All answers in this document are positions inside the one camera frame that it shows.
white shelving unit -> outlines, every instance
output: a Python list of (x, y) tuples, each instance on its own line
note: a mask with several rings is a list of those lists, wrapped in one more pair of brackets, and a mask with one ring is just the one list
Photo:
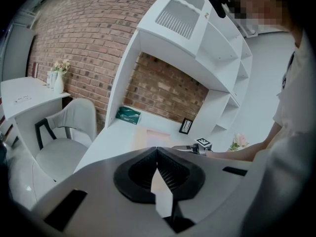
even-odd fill
[(230, 128), (247, 91), (252, 54), (228, 18), (219, 18), (208, 0), (157, 0), (138, 24), (118, 68), (106, 124), (115, 118), (139, 52), (185, 72), (209, 93), (189, 137), (215, 141)]

vent grille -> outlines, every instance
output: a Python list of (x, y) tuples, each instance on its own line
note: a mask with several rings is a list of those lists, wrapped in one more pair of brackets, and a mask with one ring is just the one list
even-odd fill
[(181, 4), (171, 0), (165, 9), (160, 13), (156, 23), (190, 39), (197, 24), (199, 14)]

person's arm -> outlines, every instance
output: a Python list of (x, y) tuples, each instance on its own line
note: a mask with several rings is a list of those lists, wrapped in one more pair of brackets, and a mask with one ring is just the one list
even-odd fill
[(268, 144), (276, 136), (276, 134), (281, 130), (281, 126), (278, 123), (274, 123), (267, 138), (258, 144), (254, 144), (248, 148), (239, 150), (238, 152), (224, 152), (216, 153), (211, 151), (206, 151), (207, 157), (221, 158), (221, 159), (231, 159), (231, 160), (245, 160), (253, 161), (256, 154), (263, 149), (266, 149)]

white chair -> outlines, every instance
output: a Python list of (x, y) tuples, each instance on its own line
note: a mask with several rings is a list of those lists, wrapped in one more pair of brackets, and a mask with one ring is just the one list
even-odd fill
[[(42, 125), (46, 127), (53, 139), (45, 147), (40, 135)], [(56, 127), (64, 127), (67, 138), (56, 138), (52, 131)], [(86, 146), (70, 138), (69, 128), (86, 133), (91, 141), (94, 141), (97, 136), (96, 112), (91, 101), (83, 98), (75, 99), (60, 112), (35, 124), (40, 149), (36, 160), (43, 171), (58, 182), (63, 181), (74, 172), (87, 151)]]

white table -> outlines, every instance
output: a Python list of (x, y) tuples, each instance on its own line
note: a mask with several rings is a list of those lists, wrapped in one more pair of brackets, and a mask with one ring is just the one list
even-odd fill
[[(62, 98), (68, 93), (57, 94), (45, 83), (32, 77), (1, 82), (2, 106), (6, 120), (11, 120), (19, 139), (29, 152), (36, 157), (40, 151), (35, 123), (62, 110)], [(28, 100), (15, 103), (19, 98)], [(54, 130), (57, 137), (65, 137), (62, 128)], [(51, 140), (47, 130), (41, 127), (43, 145)]]
[(195, 143), (188, 135), (179, 133), (180, 123), (136, 108), (133, 109), (141, 112), (141, 119), (138, 124), (134, 125), (116, 118), (108, 128), (103, 128), (93, 141), (75, 172), (96, 161), (133, 151), (135, 149), (133, 148), (135, 133), (138, 127), (170, 134), (170, 142), (173, 145), (192, 145)]

